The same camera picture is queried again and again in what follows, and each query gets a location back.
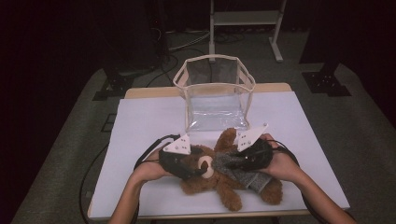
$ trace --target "person's left hand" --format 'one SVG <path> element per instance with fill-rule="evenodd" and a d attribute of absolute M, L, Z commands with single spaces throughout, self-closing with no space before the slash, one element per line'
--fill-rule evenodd
<path fill-rule="evenodd" d="M 166 172 L 159 164 L 159 151 L 159 148 L 152 151 L 145 161 L 136 167 L 132 175 L 145 182 L 172 175 Z"/>

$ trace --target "person's right hand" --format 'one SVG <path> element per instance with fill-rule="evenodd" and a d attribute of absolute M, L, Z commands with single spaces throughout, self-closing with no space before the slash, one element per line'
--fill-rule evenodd
<path fill-rule="evenodd" d="M 270 140 L 268 142 L 273 148 L 279 147 L 276 142 L 271 141 L 274 140 L 274 138 L 269 133 L 263 134 L 261 139 Z M 279 151 L 274 151 L 274 156 L 268 167 L 260 169 L 260 171 L 274 178 L 291 182 L 296 181 L 299 175 L 304 173 L 288 154 Z"/>

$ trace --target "metal stand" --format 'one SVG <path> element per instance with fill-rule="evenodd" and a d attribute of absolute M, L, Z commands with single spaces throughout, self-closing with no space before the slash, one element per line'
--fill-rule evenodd
<path fill-rule="evenodd" d="M 269 41 L 276 57 L 276 61 L 278 63 L 282 63 L 283 58 L 280 54 L 276 41 L 285 12 L 286 2 L 287 0 L 282 0 L 279 10 L 215 12 L 214 0 L 211 0 L 209 54 L 215 54 L 215 26 L 274 24 L 276 26 L 274 36 L 270 37 Z"/>
<path fill-rule="evenodd" d="M 114 67 L 104 67 L 107 80 L 102 86 L 102 89 L 97 91 L 93 96 L 93 101 L 104 101 L 107 97 L 122 97 L 125 92 L 132 88 L 134 77 L 131 77 L 132 72 L 127 76 L 122 76 Z"/>
<path fill-rule="evenodd" d="M 303 77 L 312 93 L 327 93 L 329 96 L 350 96 L 347 87 L 342 86 L 334 75 L 339 60 L 327 61 L 319 72 L 305 72 Z"/>

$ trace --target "white shelf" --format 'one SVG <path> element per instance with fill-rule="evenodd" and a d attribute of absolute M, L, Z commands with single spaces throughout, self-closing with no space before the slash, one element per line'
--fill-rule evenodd
<path fill-rule="evenodd" d="M 278 10 L 215 12 L 214 25 L 276 24 L 278 14 Z"/>

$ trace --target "teddy bear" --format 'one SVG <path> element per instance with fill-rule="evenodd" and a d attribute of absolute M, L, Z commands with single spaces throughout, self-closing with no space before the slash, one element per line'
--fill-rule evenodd
<path fill-rule="evenodd" d="M 235 189 L 254 189 L 269 204 L 280 204 L 282 201 L 282 183 L 267 174 L 260 172 L 243 172 L 233 174 L 233 171 L 224 169 L 224 162 L 219 160 L 227 153 L 237 151 L 237 145 L 233 142 L 236 137 L 236 129 L 229 128 L 222 132 L 214 149 L 202 145 L 192 146 L 202 150 L 200 154 L 191 154 L 183 158 L 182 162 L 192 169 L 207 169 L 200 176 L 181 180 L 182 190 L 188 194 L 196 194 L 202 191 L 215 189 L 223 205 L 230 211 L 239 211 L 242 208 L 240 196 Z M 245 180 L 246 176 L 262 177 L 259 184 L 253 184 L 251 180 Z"/>

